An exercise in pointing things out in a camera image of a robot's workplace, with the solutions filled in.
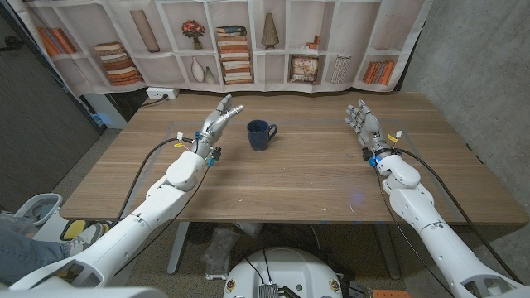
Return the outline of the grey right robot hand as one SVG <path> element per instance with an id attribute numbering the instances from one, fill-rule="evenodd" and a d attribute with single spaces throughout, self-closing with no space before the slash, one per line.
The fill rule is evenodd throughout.
<path id="1" fill-rule="evenodd" d="M 371 112 L 369 106 L 360 99 L 359 106 L 349 105 L 346 110 L 349 115 L 345 121 L 350 125 L 362 147 L 362 157 L 365 161 L 375 157 L 377 161 L 392 153 L 391 147 L 386 143 L 381 133 L 377 117 Z"/>

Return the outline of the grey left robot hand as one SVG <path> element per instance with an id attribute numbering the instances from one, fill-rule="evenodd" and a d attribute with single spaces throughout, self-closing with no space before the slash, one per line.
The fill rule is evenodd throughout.
<path id="1" fill-rule="evenodd" d="M 191 147 L 192 152 L 203 158 L 209 155 L 211 147 L 220 139 L 229 120 L 244 110 L 243 105 L 235 108 L 232 108 L 231 105 L 232 95 L 228 94 L 219 102 L 216 109 L 207 116 L 201 130 L 195 134 L 195 141 Z"/>

